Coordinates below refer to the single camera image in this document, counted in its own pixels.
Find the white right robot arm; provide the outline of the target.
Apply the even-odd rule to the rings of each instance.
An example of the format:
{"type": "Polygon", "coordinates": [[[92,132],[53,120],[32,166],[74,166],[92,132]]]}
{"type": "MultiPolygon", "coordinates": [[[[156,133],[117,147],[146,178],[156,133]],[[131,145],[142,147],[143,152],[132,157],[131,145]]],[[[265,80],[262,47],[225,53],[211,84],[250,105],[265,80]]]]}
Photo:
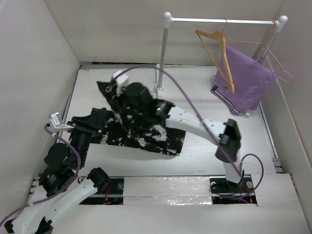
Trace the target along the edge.
{"type": "Polygon", "coordinates": [[[140,82],[116,82],[116,102],[119,114],[132,116],[130,124],[141,134],[159,125],[189,132],[217,146],[215,157],[222,161],[225,170],[225,186],[237,192],[243,186],[244,173],[241,169],[241,135],[237,123],[203,119],[199,114],[189,113],[170,101],[153,98],[149,89],[140,82]]]}

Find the black white patterned trousers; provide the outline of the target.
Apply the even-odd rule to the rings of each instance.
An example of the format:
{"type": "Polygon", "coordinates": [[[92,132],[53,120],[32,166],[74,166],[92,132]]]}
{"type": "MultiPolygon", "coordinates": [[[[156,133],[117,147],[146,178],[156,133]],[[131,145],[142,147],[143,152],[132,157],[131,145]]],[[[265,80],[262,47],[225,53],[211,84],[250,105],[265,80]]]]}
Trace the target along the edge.
{"type": "Polygon", "coordinates": [[[182,151],[185,135],[185,131],[160,125],[143,129],[132,115],[108,110],[104,131],[93,136],[91,142],[176,156],[182,151]]]}

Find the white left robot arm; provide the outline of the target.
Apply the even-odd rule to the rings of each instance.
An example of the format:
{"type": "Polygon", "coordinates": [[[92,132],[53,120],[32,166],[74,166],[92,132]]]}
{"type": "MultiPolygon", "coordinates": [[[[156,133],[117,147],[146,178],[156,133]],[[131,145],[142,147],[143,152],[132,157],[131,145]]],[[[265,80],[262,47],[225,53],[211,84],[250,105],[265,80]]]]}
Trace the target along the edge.
{"type": "Polygon", "coordinates": [[[50,234],[57,221],[76,205],[109,188],[110,178],[101,168],[93,168],[86,178],[64,197],[85,165],[92,136],[104,131],[106,108],[93,109],[84,117],[65,123],[58,113],[49,116],[45,131],[59,140],[44,158],[46,169],[26,205],[8,214],[0,224],[9,234],[50,234]]]}

